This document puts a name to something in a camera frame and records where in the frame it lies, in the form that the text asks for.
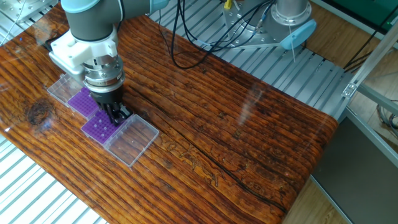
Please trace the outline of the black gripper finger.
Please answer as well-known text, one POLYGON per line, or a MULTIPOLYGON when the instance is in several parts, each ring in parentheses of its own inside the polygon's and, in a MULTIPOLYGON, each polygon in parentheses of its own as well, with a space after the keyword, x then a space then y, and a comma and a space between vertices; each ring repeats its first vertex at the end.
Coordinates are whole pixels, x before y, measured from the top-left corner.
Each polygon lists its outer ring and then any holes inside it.
POLYGON ((123 123, 132 115, 132 111, 127 108, 123 103, 116 104, 114 109, 114 123, 119 125, 123 123))
POLYGON ((101 103, 101 109, 108 115, 112 123, 117 123, 117 115, 113 110, 113 106, 108 103, 101 103))

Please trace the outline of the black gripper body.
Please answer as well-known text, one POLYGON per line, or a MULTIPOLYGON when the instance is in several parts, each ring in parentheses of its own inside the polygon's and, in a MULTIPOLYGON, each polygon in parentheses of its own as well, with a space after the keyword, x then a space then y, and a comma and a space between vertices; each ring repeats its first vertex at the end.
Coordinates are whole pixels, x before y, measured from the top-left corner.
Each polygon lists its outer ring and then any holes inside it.
POLYGON ((121 86, 113 91, 107 93, 92 92, 92 99, 96 101, 97 104, 114 104, 123 102, 124 87, 121 86))

